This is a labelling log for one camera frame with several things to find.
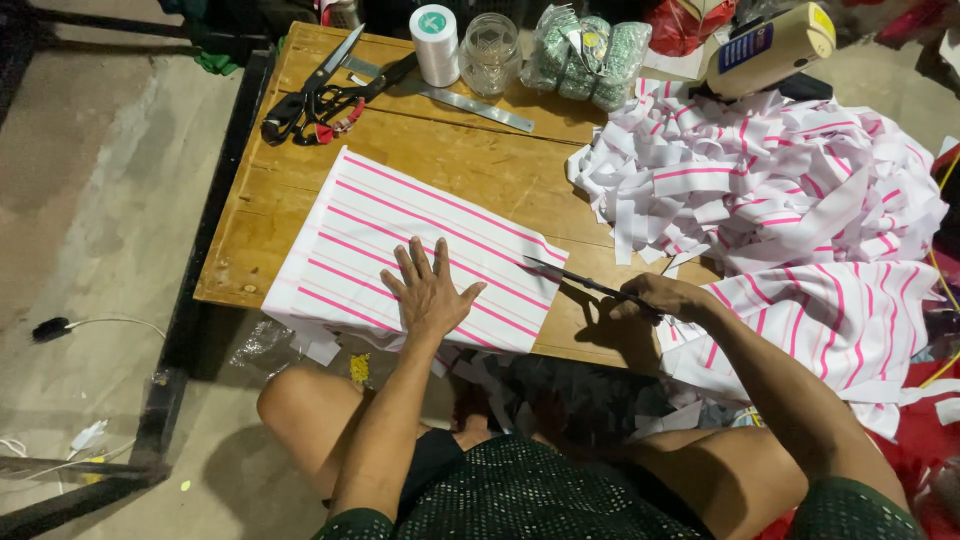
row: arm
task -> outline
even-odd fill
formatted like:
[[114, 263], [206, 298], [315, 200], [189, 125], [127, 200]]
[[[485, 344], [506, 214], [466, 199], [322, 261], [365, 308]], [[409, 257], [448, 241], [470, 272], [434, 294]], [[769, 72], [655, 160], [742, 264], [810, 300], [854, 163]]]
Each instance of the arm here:
[[416, 237], [410, 241], [413, 261], [403, 246], [394, 251], [404, 282], [386, 270], [380, 275], [400, 300], [407, 339], [396, 369], [360, 419], [333, 489], [327, 519], [353, 508], [372, 508], [396, 519], [400, 489], [417, 442], [433, 355], [486, 287], [475, 283], [462, 295], [457, 293], [443, 238], [437, 241], [433, 269]]
[[[907, 508], [897, 476], [853, 413], [800, 362], [743, 324], [698, 286], [641, 274], [624, 284], [624, 290], [710, 334], [764, 422], [811, 483], [824, 477], [853, 479]], [[611, 317], [618, 319], [637, 311], [636, 304], [621, 304]]]

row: glass jar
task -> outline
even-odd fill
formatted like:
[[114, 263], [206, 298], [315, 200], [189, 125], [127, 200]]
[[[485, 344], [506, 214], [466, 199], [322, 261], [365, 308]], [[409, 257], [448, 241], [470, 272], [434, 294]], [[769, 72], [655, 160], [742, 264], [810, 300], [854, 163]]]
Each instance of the glass jar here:
[[516, 26], [499, 13], [484, 13], [470, 21], [460, 43], [460, 75], [480, 96], [502, 94], [520, 73], [523, 57]]

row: thread spool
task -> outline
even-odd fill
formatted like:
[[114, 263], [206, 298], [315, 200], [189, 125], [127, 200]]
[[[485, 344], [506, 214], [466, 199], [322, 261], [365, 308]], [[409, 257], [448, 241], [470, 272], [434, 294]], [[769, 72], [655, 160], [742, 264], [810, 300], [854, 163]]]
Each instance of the thread spool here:
[[432, 86], [450, 86], [460, 78], [457, 63], [457, 19], [444, 6], [428, 4], [410, 15], [410, 36], [423, 79]]

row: wood grain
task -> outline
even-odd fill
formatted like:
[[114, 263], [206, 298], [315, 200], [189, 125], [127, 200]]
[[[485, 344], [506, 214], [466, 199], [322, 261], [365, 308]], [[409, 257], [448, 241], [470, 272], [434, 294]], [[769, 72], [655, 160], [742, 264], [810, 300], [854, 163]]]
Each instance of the wood grain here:
[[[285, 91], [300, 87], [305, 73], [345, 35], [335, 29], [294, 24], [257, 125]], [[411, 47], [409, 41], [363, 35], [355, 54], [382, 64], [402, 58]], [[344, 77], [345, 71], [337, 76]], [[516, 87], [519, 93], [526, 90]], [[468, 95], [465, 87], [451, 89]], [[592, 126], [604, 122], [603, 114], [592, 121], [586, 120], [586, 115], [571, 120], [535, 103], [517, 106], [506, 97], [497, 104], [535, 119], [537, 128], [532, 135], [449, 110], [418, 95], [378, 97], [373, 103], [376, 107], [368, 108], [352, 131], [327, 146], [299, 147], [287, 142], [271, 147], [254, 131], [194, 297], [236, 307], [260, 307], [345, 144], [353, 152], [539, 231], [570, 252], [569, 270], [598, 282], [619, 286], [637, 272], [662, 270], [666, 259], [648, 267], [636, 254], [632, 266], [614, 265], [610, 226], [596, 223], [586, 194], [565, 178], [566, 159], [589, 140]], [[573, 118], [577, 118], [576, 108], [583, 105], [568, 100], [558, 104], [556, 107], [574, 110]], [[698, 260], [687, 263], [681, 268], [681, 279], [698, 284], [715, 281], [710, 263], [707, 265]], [[603, 303], [597, 299], [577, 285], [565, 284], [533, 352], [616, 366], [625, 365], [623, 357], [627, 356], [643, 364], [634, 366], [640, 371], [655, 372], [656, 347], [650, 330], [623, 327], [606, 319], [598, 325], [600, 313], [611, 305], [610, 299]]]

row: scissors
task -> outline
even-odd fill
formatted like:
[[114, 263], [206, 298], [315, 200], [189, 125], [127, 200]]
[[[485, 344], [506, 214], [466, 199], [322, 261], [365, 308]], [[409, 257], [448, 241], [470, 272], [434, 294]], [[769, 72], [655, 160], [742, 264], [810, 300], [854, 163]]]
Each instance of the scissors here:
[[[366, 86], [343, 88], [328, 85], [330, 77], [357, 44], [363, 29], [364, 25], [361, 24], [337, 45], [310, 74], [300, 91], [283, 96], [283, 99], [270, 109], [260, 124], [260, 134], [267, 144], [276, 146], [290, 134], [294, 136], [294, 143], [301, 146], [327, 144], [353, 127], [367, 103], [417, 67], [417, 56], [411, 53], [388, 67]], [[353, 106], [353, 111], [347, 118], [332, 125], [328, 123], [336, 114], [350, 106]]]
[[596, 291], [600, 291], [600, 292], [606, 294], [607, 296], [613, 297], [617, 302], [628, 302], [628, 301], [629, 301], [629, 302], [633, 302], [634, 304], [637, 304], [638, 306], [642, 307], [646, 312], [648, 312], [648, 313], [653, 313], [653, 314], [654, 314], [654, 326], [658, 325], [658, 324], [660, 323], [660, 321], [663, 320], [663, 312], [662, 312], [662, 311], [660, 311], [659, 309], [657, 309], [657, 308], [655, 308], [655, 307], [647, 304], [646, 302], [643, 302], [643, 301], [640, 300], [640, 298], [639, 298], [638, 296], [636, 296], [636, 295], [627, 294], [627, 293], [625, 293], [625, 292], [623, 292], [623, 291], [619, 291], [619, 290], [616, 290], [616, 289], [614, 289], [614, 288], [610, 288], [610, 287], [607, 287], [607, 286], [605, 286], [605, 285], [601, 285], [600, 283], [595, 282], [594, 280], [592, 280], [592, 279], [590, 279], [590, 278], [584, 278], [583, 276], [579, 276], [579, 275], [577, 275], [577, 274], [574, 274], [573, 272], [570, 272], [569, 270], [563, 270], [563, 268], [561, 268], [561, 267], [559, 267], [559, 266], [554, 266], [553, 264], [550, 264], [549, 262], [543, 262], [542, 260], [540, 260], [540, 259], [538, 259], [538, 258], [532, 258], [532, 257], [527, 257], [527, 256], [523, 256], [523, 257], [524, 257], [524, 258], [529, 258], [530, 260], [532, 260], [533, 262], [535, 262], [535, 263], [537, 263], [537, 264], [539, 264], [539, 265], [541, 265], [541, 266], [545, 266], [545, 267], [547, 267], [547, 268], [549, 268], [549, 269], [551, 269], [551, 270], [554, 270], [554, 271], [560, 273], [561, 276], [567, 278], [568, 280], [571, 280], [572, 282], [577, 282], [577, 283], [583, 285], [584, 287], [586, 287], [586, 288], [588, 288], [588, 289], [593, 289], [593, 290], [596, 290]]

